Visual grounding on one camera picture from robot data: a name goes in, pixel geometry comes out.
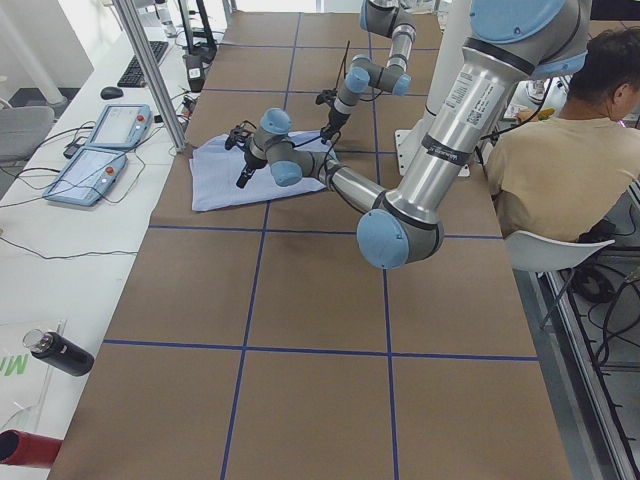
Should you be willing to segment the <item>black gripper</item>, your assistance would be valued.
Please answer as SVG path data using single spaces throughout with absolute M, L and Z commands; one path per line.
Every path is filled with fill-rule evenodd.
M 240 189 L 244 189 L 246 187 L 255 171 L 266 166 L 266 160 L 260 156 L 256 156 L 249 147 L 244 149 L 244 160 L 245 168 L 241 171 L 236 181 L 236 186 Z
M 349 117 L 349 113 L 342 113 L 332 105 L 329 110 L 328 124 L 320 130 L 321 142 L 327 144 L 336 134 L 336 131 L 342 129 Z

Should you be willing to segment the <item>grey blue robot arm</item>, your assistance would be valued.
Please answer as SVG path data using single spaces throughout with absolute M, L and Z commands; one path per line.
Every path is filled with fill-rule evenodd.
M 416 37 L 413 15 L 398 1 L 364 1 L 359 22 L 369 34 L 390 40 L 388 59 L 381 65 L 367 54 L 358 54 L 343 62 L 334 88 L 318 94 L 316 103 L 329 106 L 327 123 L 320 129 L 324 143 L 341 131 L 365 93 L 376 90 L 403 96 L 411 85 L 407 68 Z
M 424 116 L 404 141 L 411 160 L 393 189 L 328 153 L 304 150 L 279 108 L 230 131 L 226 147 L 240 149 L 245 161 L 237 183 L 261 168 L 281 187 L 314 178 L 361 212 L 357 242 L 370 264 L 393 269 L 426 259 L 444 238 L 439 204 L 517 85 L 582 68 L 590 16 L 587 1 L 454 2 Z

